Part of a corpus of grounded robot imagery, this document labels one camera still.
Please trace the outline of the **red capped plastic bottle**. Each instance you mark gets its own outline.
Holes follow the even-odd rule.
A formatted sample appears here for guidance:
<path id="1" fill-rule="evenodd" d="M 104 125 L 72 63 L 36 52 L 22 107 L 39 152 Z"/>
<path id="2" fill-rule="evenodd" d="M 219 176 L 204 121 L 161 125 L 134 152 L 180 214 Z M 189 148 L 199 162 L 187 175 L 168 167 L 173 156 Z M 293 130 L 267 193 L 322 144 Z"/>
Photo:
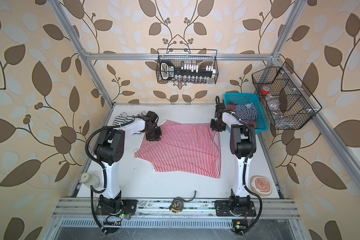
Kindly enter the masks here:
<path id="1" fill-rule="evenodd" d="M 270 111 L 279 111 L 280 110 L 280 100 L 278 96 L 274 96 L 271 94 L 271 88 L 267 86 L 263 86 L 261 88 L 261 93 L 263 95 L 263 99 L 266 102 Z"/>

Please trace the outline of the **teal plastic basket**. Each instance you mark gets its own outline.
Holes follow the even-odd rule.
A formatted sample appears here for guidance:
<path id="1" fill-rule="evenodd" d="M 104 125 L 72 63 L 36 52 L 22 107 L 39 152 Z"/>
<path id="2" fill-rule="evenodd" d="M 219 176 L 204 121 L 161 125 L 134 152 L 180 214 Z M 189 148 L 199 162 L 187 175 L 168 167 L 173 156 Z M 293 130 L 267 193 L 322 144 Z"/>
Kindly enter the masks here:
<path id="1" fill-rule="evenodd" d="M 225 93 L 226 108 L 233 111 L 243 122 L 256 123 L 256 134 L 269 129 L 260 99 L 255 94 Z"/>

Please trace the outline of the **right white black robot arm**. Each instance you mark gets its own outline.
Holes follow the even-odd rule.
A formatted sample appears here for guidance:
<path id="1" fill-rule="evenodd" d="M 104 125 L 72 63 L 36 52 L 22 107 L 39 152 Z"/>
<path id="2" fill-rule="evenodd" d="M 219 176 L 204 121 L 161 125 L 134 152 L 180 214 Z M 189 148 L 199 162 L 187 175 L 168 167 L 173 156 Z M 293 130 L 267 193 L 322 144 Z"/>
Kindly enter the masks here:
<path id="1" fill-rule="evenodd" d="M 213 131 L 222 132 L 230 128 L 230 150 L 235 160 L 234 185 L 227 200 L 215 201 L 219 217 L 255 217 L 256 208 L 251 201 L 249 170 L 257 149 L 255 126 L 243 122 L 233 111 L 216 98 L 215 118 L 211 120 Z"/>

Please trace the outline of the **black white tool set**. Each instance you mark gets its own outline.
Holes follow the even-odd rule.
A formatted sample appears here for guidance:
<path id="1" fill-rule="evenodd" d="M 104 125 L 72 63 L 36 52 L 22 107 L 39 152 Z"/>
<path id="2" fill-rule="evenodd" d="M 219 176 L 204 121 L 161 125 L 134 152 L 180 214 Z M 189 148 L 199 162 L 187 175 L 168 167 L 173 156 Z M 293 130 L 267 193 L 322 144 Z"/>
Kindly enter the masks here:
<path id="1" fill-rule="evenodd" d="M 214 69 L 214 66 L 206 66 L 203 70 L 200 65 L 190 64 L 187 65 L 182 61 L 180 66 L 177 67 L 169 60 L 158 62 L 159 75 L 162 80 L 170 81 L 172 79 L 182 81 L 209 81 L 214 79 L 218 75 L 218 71 Z"/>

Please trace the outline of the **red white striped tank top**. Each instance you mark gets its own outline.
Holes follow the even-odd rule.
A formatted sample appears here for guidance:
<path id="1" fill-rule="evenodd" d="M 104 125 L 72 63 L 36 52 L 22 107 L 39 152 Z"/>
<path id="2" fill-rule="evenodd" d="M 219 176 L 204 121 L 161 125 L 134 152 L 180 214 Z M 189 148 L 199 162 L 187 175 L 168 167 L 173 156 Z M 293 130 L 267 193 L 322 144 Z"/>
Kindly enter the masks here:
<path id="1" fill-rule="evenodd" d="M 214 179 L 221 177 L 221 139 L 208 123 L 182 124 L 166 120 L 158 142 L 143 139 L 135 157 L 156 172 L 186 172 Z"/>

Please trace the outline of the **yellow black tape measure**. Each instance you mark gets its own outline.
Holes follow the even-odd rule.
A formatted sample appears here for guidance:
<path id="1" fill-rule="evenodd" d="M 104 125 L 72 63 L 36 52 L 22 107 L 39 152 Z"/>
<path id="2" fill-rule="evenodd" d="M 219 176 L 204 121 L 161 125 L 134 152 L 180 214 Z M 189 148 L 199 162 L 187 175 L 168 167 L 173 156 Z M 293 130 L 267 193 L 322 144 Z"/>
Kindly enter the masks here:
<path id="1" fill-rule="evenodd" d="M 184 209 L 185 203 L 192 202 L 196 198 L 196 194 L 197 194 L 197 191 L 195 190 L 193 197 L 191 199 L 188 199 L 188 200 L 186 200 L 186 199 L 184 199 L 182 197 L 174 198 L 171 205 L 169 206 L 169 210 L 172 211 L 173 213 L 182 212 L 183 209 Z"/>

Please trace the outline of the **right circuit board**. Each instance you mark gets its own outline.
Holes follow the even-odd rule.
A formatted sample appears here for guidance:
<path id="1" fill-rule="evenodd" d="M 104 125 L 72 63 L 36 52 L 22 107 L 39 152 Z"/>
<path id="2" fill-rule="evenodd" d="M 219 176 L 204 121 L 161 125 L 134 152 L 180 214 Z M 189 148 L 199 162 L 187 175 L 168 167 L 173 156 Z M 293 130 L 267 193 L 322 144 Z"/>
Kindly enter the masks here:
<path id="1" fill-rule="evenodd" d="M 232 231 L 236 235 L 243 235 L 246 229 L 248 228 L 248 221 L 247 220 L 232 220 Z"/>

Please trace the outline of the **pink round dish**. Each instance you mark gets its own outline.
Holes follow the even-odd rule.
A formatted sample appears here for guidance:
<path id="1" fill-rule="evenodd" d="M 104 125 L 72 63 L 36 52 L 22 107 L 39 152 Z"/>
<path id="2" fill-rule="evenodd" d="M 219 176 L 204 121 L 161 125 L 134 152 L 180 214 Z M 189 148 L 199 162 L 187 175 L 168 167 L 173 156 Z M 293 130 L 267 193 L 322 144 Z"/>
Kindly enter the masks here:
<path id="1" fill-rule="evenodd" d="M 261 197 L 270 196 L 273 191 L 270 181 L 262 176 L 253 176 L 251 178 L 251 190 Z"/>

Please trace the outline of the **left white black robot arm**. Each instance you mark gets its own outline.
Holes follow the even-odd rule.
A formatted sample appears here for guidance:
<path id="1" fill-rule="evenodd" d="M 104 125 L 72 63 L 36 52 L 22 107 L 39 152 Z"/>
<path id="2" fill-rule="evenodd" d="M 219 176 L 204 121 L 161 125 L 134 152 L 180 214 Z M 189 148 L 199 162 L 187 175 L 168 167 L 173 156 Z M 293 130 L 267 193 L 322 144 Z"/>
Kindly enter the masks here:
<path id="1" fill-rule="evenodd" d="M 103 174 L 103 188 L 97 190 L 90 185 L 91 197 L 98 194 L 97 209 L 102 215 L 122 217 L 136 212 L 137 200 L 122 200 L 119 185 L 119 161 L 125 150 L 126 138 L 144 133 L 149 142 L 160 141 L 161 128 L 158 126 L 159 117 L 155 112 L 128 116 L 120 114 L 109 126 L 104 126 L 91 134 L 85 151 L 87 156 L 100 165 Z"/>

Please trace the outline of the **black white striped tank top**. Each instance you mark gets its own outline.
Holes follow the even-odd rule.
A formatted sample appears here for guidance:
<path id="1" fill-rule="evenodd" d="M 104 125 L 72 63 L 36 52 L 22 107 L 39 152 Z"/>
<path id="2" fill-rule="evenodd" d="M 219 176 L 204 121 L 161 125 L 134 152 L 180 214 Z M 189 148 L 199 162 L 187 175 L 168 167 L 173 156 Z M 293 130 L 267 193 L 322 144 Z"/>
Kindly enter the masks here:
<path id="1" fill-rule="evenodd" d="M 121 113 L 118 116 L 114 117 L 112 120 L 113 126 L 123 127 L 129 125 L 135 121 L 136 116 L 128 115 L 127 113 Z"/>

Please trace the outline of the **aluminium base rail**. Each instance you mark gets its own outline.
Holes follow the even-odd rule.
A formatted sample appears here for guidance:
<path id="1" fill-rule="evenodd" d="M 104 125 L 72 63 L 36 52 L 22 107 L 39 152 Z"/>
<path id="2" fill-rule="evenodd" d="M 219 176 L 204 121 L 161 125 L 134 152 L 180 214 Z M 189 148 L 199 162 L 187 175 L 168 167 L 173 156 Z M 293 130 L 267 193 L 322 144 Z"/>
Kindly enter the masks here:
<path id="1" fill-rule="evenodd" d="M 90 198 L 62 198 L 53 217 L 92 217 L 100 219 L 108 216 L 158 219 L 206 219 L 206 218 L 255 218 L 270 220 L 299 220 L 297 206 L 292 200 L 253 199 L 243 207 L 233 207 L 225 199 L 194 199 L 190 202 L 168 198 L 123 199 L 122 210 L 110 211 L 98 205 Z"/>

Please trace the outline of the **navy striped tank top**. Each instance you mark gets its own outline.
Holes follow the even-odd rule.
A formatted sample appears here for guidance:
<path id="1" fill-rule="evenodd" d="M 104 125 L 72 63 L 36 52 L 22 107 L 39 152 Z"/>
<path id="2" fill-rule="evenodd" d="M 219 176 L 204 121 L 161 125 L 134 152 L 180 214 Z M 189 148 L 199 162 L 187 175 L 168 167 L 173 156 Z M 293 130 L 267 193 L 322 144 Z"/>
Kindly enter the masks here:
<path id="1" fill-rule="evenodd" d="M 237 115 L 237 117 L 243 122 L 250 122 L 257 119 L 258 111 L 253 103 L 246 105 L 236 105 L 235 115 Z"/>

